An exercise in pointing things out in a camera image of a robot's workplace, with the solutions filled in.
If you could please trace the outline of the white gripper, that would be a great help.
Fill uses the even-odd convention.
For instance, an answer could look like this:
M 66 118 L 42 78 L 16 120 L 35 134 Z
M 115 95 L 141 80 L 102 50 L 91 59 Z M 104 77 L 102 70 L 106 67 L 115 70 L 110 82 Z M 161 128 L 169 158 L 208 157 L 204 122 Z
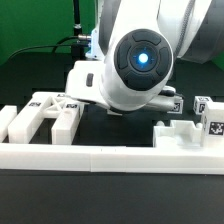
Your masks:
M 106 70 L 103 61 L 76 61 L 69 72 L 65 95 L 83 103 L 95 103 L 105 109 L 119 112 L 132 112 L 142 107 L 158 111 L 174 108 L 175 97 L 160 95 L 162 90 L 173 87 L 165 82 L 150 90 L 137 91 L 128 88 L 117 73 Z

